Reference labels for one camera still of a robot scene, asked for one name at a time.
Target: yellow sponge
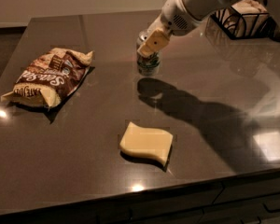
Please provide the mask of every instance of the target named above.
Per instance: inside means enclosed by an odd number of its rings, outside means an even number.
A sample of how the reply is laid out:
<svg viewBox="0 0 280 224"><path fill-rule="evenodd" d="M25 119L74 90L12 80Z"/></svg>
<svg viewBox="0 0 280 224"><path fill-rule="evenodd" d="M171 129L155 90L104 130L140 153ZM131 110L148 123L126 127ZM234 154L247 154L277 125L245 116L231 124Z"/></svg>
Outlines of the yellow sponge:
<svg viewBox="0 0 280 224"><path fill-rule="evenodd" d="M130 122L120 142L120 150L132 157L152 159L165 166L173 136L161 129L142 128Z"/></svg>

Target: silver can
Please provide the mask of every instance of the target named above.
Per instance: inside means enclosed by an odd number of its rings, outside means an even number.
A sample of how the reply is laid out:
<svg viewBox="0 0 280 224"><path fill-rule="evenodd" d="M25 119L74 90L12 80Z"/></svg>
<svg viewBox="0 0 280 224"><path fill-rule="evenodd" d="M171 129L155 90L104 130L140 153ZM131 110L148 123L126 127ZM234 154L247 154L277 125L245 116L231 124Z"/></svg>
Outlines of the silver can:
<svg viewBox="0 0 280 224"><path fill-rule="evenodd" d="M140 32L137 39L137 50L141 44L147 39L147 30ZM155 52L149 57L143 57L137 52L138 71L142 76L152 77L158 74L160 67L160 53Z"/></svg>

